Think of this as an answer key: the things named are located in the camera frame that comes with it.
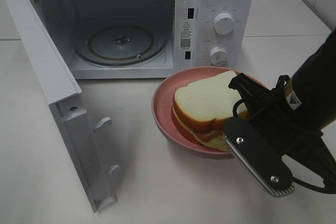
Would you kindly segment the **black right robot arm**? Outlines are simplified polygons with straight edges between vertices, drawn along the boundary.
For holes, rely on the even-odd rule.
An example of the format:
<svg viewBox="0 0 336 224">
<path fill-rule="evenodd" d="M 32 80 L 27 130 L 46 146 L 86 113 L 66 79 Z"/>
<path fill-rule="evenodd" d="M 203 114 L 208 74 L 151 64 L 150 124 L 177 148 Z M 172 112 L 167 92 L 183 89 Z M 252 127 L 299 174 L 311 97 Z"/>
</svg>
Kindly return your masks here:
<svg viewBox="0 0 336 224">
<path fill-rule="evenodd" d="M 282 75 L 269 90 L 245 74 L 229 88 L 241 99 L 223 130 L 232 154 L 274 197 L 289 195 L 298 184 L 335 193 L 335 159 L 322 129 L 335 120 L 335 33 L 292 77 Z M 250 115 L 236 113 L 244 104 Z"/>
</svg>

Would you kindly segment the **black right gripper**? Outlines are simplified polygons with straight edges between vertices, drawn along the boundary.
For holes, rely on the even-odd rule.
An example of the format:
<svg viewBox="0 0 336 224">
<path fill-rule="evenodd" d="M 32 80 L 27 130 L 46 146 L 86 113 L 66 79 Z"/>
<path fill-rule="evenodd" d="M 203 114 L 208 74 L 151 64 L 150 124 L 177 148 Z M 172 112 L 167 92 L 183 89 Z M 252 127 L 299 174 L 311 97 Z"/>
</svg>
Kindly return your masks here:
<svg viewBox="0 0 336 224">
<path fill-rule="evenodd" d="M 244 73 L 228 85 L 237 90 L 251 118 L 248 122 L 280 155 L 312 166 L 327 190 L 335 190 L 335 159 L 322 140 L 321 130 L 335 120 L 335 104 L 317 92 L 302 99 L 286 88 L 267 89 Z"/>
</svg>

